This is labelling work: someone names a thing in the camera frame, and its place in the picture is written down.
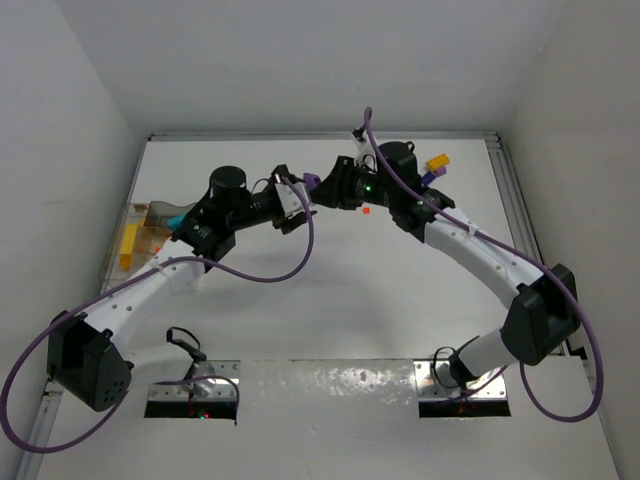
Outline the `yellow long lego plate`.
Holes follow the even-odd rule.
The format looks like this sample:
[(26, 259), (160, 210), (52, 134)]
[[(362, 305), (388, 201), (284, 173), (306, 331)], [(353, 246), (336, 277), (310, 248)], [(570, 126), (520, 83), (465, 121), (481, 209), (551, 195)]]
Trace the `yellow long lego plate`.
[(129, 223), (125, 225), (119, 249), (120, 256), (126, 254), (132, 255), (134, 253), (138, 231), (139, 225), (137, 223)]

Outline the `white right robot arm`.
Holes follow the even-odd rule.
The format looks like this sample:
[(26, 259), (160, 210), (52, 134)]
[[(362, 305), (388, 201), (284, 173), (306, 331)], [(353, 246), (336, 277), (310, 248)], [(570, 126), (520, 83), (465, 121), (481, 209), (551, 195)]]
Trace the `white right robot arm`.
[(394, 223), (421, 243), (451, 259), (481, 281), (507, 308), (504, 324), (455, 349), (435, 368), (445, 388), (464, 388), (483, 374), (514, 363), (537, 365), (580, 326), (566, 298), (575, 278), (561, 264), (549, 275), (479, 232), (452, 199), (426, 187), (412, 142), (362, 145), (355, 158), (340, 156), (325, 178), (304, 177), (313, 203), (355, 210), (385, 207)]

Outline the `teal 2x4 lego brick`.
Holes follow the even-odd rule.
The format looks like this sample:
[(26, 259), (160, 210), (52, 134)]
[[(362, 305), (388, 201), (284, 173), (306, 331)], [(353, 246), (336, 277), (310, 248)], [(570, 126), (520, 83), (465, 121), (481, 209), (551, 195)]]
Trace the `teal 2x4 lego brick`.
[(184, 215), (179, 215), (179, 216), (170, 218), (167, 221), (167, 228), (170, 229), (171, 231), (177, 230), (181, 226), (184, 218), (185, 218)]

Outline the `purple teal lego stack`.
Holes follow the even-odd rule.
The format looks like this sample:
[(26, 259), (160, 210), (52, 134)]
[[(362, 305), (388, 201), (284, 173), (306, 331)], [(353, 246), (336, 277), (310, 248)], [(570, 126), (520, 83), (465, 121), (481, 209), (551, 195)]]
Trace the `purple teal lego stack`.
[(306, 185), (307, 185), (309, 190), (313, 190), (313, 189), (317, 188), (322, 182), (322, 180), (320, 179), (320, 177), (318, 175), (312, 174), (312, 173), (308, 173), (308, 172), (305, 172), (303, 174), (303, 179), (304, 179), (304, 182), (306, 183)]

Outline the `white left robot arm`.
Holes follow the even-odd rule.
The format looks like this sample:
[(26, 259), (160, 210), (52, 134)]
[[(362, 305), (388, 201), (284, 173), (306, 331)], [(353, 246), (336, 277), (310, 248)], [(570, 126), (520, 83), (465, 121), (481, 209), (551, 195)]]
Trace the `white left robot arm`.
[(130, 343), (136, 332), (165, 302), (219, 266), (238, 231), (270, 222), (289, 233), (310, 220), (310, 206), (306, 183), (285, 166), (276, 167), (258, 193), (247, 189), (242, 169), (215, 169), (205, 195), (158, 253), (95, 304), (54, 321), (48, 375), (96, 412), (116, 405), (132, 387), (187, 379), (206, 360), (200, 348), (168, 333), (161, 345), (135, 352)]

